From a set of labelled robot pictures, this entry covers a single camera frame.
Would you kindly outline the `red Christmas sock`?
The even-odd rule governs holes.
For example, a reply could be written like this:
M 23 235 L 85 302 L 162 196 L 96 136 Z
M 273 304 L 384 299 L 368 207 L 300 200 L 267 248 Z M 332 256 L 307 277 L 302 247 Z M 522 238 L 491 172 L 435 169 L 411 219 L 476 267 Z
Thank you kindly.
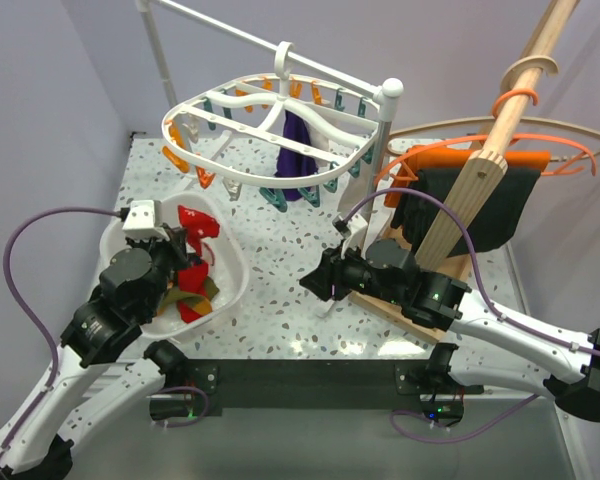
M 192 324 L 213 311 L 212 300 L 219 293 L 219 288 L 209 271 L 209 265 L 201 263 L 178 272 L 175 304 L 186 324 Z
M 184 205 L 179 205 L 177 212 L 180 225 L 186 231 L 187 253 L 214 266 L 216 256 L 208 240 L 219 236 L 218 221 L 207 213 Z

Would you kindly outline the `green striped sock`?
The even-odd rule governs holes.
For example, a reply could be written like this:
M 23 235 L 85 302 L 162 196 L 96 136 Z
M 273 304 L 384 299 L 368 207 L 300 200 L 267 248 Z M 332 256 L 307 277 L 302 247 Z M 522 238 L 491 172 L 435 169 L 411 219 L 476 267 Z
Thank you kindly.
M 220 289 L 210 277 L 206 277 L 195 292 L 183 291 L 175 283 L 170 282 L 166 295 L 158 307 L 157 316 L 163 315 L 170 306 L 174 305 L 180 319 L 186 324 L 191 324 L 213 312 L 212 301 L 219 293 Z

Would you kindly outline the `white round clip hanger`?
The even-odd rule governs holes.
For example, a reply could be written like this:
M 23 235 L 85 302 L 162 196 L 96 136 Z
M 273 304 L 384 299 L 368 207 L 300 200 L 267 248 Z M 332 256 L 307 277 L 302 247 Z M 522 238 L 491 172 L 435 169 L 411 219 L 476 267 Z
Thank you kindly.
M 161 121 L 165 146 L 182 161 L 220 175 L 237 184 L 273 189 L 299 189 L 331 181 L 347 173 L 378 141 L 380 127 L 391 121 L 395 103 L 382 85 L 372 85 L 343 72 L 316 63 L 294 52 L 294 45 L 282 41 L 278 45 L 264 42 L 263 47 L 274 52 L 274 71 L 240 77 L 203 92 L 189 100 L 174 104 Z M 337 93 L 356 96 L 376 109 L 376 121 L 348 114 L 322 104 L 304 101 L 292 95 L 296 82 L 327 87 Z M 350 153 L 340 157 L 329 150 L 303 145 L 273 132 L 273 126 L 286 111 L 299 116 L 308 126 L 326 136 L 329 141 L 346 147 Z M 307 155 L 324 163 L 328 169 L 311 176 L 279 178 L 236 170 L 204 157 L 181 144 L 181 134 L 171 131 L 178 127 L 198 129 L 198 122 L 221 126 L 221 144 L 225 148 L 234 133 L 258 139 L 279 148 Z

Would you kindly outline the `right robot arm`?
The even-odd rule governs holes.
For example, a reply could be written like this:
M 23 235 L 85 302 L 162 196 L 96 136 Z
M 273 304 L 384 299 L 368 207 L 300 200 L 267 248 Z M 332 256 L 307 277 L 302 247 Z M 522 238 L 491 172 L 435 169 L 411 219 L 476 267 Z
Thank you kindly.
M 327 248 L 300 285 L 322 301 L 352 292 L 398 307 L 414 324 L 472 337 L 503 350 L 434 349 L 425 369 L 439 393 L 454 386 L 499 386 L 551 399 L 566 413 L 600 423 L 600 329 L 577 332 L 504 308 L 466 283 L 417 265 L 393 239 L 365 252 Z

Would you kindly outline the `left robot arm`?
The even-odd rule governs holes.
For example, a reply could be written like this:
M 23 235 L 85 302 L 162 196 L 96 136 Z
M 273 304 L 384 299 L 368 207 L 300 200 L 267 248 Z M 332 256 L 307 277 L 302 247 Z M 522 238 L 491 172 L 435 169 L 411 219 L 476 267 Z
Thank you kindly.
M 7 478 L 42 479 L 54 462 L 68 468 L 74 451 L 126 407 L 185 385 L 186 357 L 163 340 L 98 394 L 83 397 L 153 320 L 176 274 L 190 266 L 185 237 L 182 228 L 162 226 L 151 239 L 129 239 L 100 273 L 63 331 L 46 377 L 0 429 L 0 472 Z

